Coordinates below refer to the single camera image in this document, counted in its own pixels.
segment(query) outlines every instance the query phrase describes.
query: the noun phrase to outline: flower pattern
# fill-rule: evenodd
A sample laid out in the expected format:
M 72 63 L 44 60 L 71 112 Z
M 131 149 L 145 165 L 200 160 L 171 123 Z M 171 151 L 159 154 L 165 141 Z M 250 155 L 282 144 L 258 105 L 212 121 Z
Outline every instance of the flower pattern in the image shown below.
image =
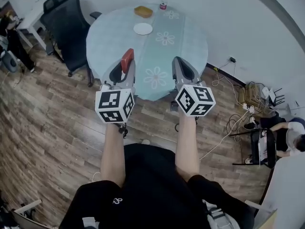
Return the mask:
M 147 77 L 144 78 L 145 83 L 151 83 L 152 89 L 156 89 L 158 85 L 165 86 L 166 81 L 163 79 L 167 76 L 166 72 L 160 72 L 160 67 L 155 67 L 153 71 L 151 69 L 146 69 Z
M 166 12 L 164 13 L 164 16 L 168 16 L 168 18 L 169 18 L 170 20 L 172 20 L 172 19 L 178 19 L 178 18 L 179 18 L 179 13 L 175 13 L 174 11 L 169 10 L 169 11 L 166 11 Z
M 174 39 L 175 39 L 175 36 L 173 35 L 169 35 L 167 31 L 165 31 L 163 34 L 158 32 L 157 33 L 157 38 L 156 38 L 156 41 L 157 42 L 162 42 L 162 45 L 163 46 L 166 46 L 167 43 L 173 45 L 174 44 Z

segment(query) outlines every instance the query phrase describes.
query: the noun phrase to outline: white plate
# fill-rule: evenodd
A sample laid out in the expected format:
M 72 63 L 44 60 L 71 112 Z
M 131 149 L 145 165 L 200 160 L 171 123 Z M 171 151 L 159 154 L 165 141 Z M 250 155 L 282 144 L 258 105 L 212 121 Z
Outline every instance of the white plate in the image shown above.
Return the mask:
M 153 31 L 153 28 L 150 24 L 147 23 L 139 23 L 133 27 L 135 33 L 139 35 L 147 35 Z

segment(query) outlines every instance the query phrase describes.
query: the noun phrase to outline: plastic bottle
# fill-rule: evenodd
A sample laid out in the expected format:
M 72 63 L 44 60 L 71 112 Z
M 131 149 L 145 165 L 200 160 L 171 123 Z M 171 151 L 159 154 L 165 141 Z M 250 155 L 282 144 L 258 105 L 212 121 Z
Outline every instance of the plastic bottle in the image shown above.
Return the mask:
M 167 0 L 161 0 L 160 9 L 165 10 L 167 7 Z

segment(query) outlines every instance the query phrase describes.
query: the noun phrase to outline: white shirt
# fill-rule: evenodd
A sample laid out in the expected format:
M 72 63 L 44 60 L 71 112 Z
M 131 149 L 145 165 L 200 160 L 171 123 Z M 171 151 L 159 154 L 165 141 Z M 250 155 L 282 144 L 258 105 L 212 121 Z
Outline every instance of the white shirt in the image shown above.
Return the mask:
M 294 140 L 300 136 L 305 134 L 305 129 L 303 125 L 299 122 L 289 122 L 288 123 L 288 131 L 286 133 L 286 143 L 288 146 L 287 151 L 290 151 L 290 156 L 298 155 L 301 153 L 294 145 Z

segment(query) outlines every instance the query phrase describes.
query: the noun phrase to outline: white desk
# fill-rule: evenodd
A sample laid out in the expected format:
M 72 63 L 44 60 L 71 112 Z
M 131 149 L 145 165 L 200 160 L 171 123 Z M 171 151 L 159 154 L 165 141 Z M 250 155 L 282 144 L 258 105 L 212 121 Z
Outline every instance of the white desk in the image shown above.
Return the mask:
M 274 229 L 298 229 L 304 223 L 305 153 L 277 161 L 272 179 L 262 203 L 264 208 L 277 209 Z M 254 228 L 267 217 L 259 210 Z
M 43 4 L 37 3 L 34 5 L 33 9 L 29 11 L 29 13 L 25 16 L 24 20 L 20 23 L 17 27 L 18 34 L 20 37 L 28 44 L 29 47 L 33 47 L 30 41 L 24 36 L 21 30 L 28 30 L 29 33 L 32 33 L 34 37 L 37 39 L 39 44 L 46 49 L 46 44 L 44 43 L 43 39 L 38 35 L 36 30 L 34 29 L 33 25 L 40 19 L 43 15 Z

